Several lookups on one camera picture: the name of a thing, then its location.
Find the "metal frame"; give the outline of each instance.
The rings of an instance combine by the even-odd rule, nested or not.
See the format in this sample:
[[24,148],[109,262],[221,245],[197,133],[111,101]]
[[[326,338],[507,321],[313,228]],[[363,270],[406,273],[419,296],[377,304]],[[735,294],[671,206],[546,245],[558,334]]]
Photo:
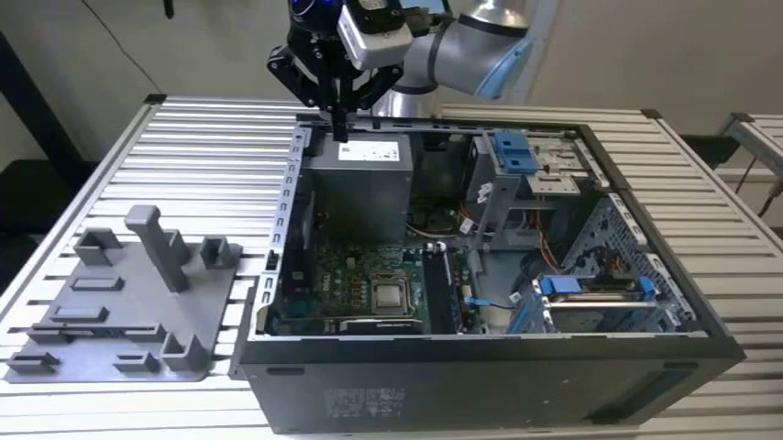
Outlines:
[[783,178],[783,115],[731,115],[723,131]]
[[[179,206],[182,215],[173,217],[173,225],[213,228],[215,232],[229,230],[245,245],[242,276],[225,314],[211,375],[203,382],[177,385],[19,386],[0,382],[0,433],[34,434],[26,438],[66,433],[57,434],[58,439],[81,440],[139,435],[193,438],[205,434],[277,438],[249,383],[229,377],[227,356],[235,348],[242,303],[253,301],[255,294],[255,282],[245,275],[262,273],[269,239],[267,229],[259,225],[243,227],[247,224],[241,219],[269,218],[259,217],[263,210],[253,204],[265,204],[274,197],[261,180],[251,179],[245,171],[261,167],[258,162],[274,162],[281,154],[286,155],[278,150],[290,143],[294,115],[307,111],[293,103],[195,98],[170,98],[163,105],[143,107],[0,297],[0,359],[8,358],[24,340],[24,335],[8,333],[8,328],[35,322],[46,310],[42,301],[57,294],[63,283],[59,277],[73,269],[70,245],[82,224],[117,227],[113,213],[121,206],[155,197]],[[615,435],[641,440],[715,440],[741,435],[749,440],[778,439],[783,434],[783,380],[778,379],[783,375],[782,246],[769,238],[769,228],[731,197],[731,191],[717,182],[717,175],[679,137],[639,111],[447,105],[445,113],[458,119],[590,125],[749,356],[746,362],[642,426],[609,431],[569,429],[559,431],[558,438]],[[147,136],[138,142],[142,132]],[[670,166],[651,165],[651,158],[667,160]],[[151,173],[165,182],[155,183]],[[199,221],[190,218],[199,213],[207,216]],[[733,223],[733,228],[725,227],[726,222]],[[550,438],[554,434],[511,430],[425,434],[429,438],[439,435],[466,440]],[[417,438],[422,434],[394,436]]]

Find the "metal case frame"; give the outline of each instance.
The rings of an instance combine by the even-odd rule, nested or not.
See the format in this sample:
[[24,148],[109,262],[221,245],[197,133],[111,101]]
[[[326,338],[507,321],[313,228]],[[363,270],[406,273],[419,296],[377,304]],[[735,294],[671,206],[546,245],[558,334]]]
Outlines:
[[[306,127],[325,124],[299,120],[294,148],[306,145]],[[277,433],[641,424],[745,359],[589,126],[366,117],[354,127],[473,134],[523,128],[578,132],[707,337],[267,336],[251,330],[274,295],[278,268],[269,267],[261,301],[245,310],[233,370],[249,379]],[[381,413],[367,416],[369,408]]]

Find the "wire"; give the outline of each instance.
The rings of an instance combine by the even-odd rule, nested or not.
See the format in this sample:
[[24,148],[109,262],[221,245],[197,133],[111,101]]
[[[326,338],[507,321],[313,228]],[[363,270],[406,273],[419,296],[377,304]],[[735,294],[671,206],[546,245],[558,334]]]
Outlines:
[[753,161],[750,161],[750,163],[747,164],[746,174],[743,174],[743,177],[741,178],[739,183],[737,183],[737,189],[734,190],[735,194],[739,194],[739,190],[743,187],[743,183],[746,183],[747,175],[750,173],[750,170],[754,168],[755,164],[757,164],[757,158],[754,158]]
[[517,307],[495,304],[494,302],[490,302],[490,306],[503,310],[517,310]]
[[139,65],[139,63],[137,62],[137,60],[134,60],[134,57],[131,57],[131,54],[127,53],[127,50],[123,47],[123,43],[121,43],[121,40],[114,35],[114,32],[111,32],[110,26],[103,21],[103,18],[101,18],[101,15],[95,11],[94,7],[90,6],[90,3],[87,3],[87,0],[82,0],[82,4],[87,7],[87,9],[90,9],[90,12],[93,12],[94,16],[97,16],[98,22],[101,23],[101,26],[103,26],[103,28],[107,29],[107,32],[110,33],[111,39],[114,39],[114,42],[118,45],[118,48],[121,49],[121,51],[123,52],[123,54],[126,55],[126,57],[129,58],[129,60],[134,63],[134,65],[139,69],[139,72],[142,72],[142,74],[147,77],[147,80],[150,80],[150,83],[153,84],[153,86],[155,87],[155,89],[158,90],[158,92],[162,94],[163,93],[163,90],[158,86],[158,83],[153,79],[153,76],[150,76],[150,73],[147,73],[147,71],[142,68],[142,66]]
[[767,214],[767,211],[770,210],[770,206],[773,205],[773,200],[775,199],[775,197],[770,196],[767,197],[767,200],[763,203],[763,206],[761,207],[761,211],[758,216],[763,217],[765,214]]
[[558,268],[557,258],[553,255],[553,250],[550,249],[550,245],[547,244],[547,237],[543,234],[543,226],[541,222],[541,210],[537,211],[537,229],[539,230],[539,247],[541,247],[541,255],[543,256],[543,260],[550,266],[550,269],[554,270],[555,274],[561,274],[561,269]]
[[406,223],[406,227],[411,230],[411,232],[414,232],[414,234],[418,234],[422,237],[427,237],[427,238],[453,238],[453,237],[457,237],[457,236],[446,236],[442,234],[430,234],[429,232],[425,232],[425,231],[421,231],[419,229],[417,229],[409,223]]

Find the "printed label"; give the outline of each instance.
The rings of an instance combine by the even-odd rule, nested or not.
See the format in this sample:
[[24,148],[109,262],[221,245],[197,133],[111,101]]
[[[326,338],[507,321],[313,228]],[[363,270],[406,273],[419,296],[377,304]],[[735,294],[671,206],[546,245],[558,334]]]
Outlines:
[[405,388],[334,388],[323,391],[323,397],[334,419],[403,415]]
[[401,148],[397,142],[351,140],[341,144],[339,160],[362,160],[371,162],[399,162]]

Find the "blue plastic clip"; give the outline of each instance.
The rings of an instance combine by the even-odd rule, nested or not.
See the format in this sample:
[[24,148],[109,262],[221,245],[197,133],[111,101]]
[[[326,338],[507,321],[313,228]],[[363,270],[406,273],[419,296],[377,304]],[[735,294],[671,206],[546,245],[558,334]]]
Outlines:
[[549,278],[542,278],[539,281],[539,286],[541,286],[541,293],[543,295],[551,295],[554,292],[554,288],[553,288],[553,281]]
[[494,149],[506,173],[537,174],[539,160],[530,150],[527,138],[522,133],[495,132]]
[[657,284],[647,277],[639,277],[641,300],[653,301],[657,297]]

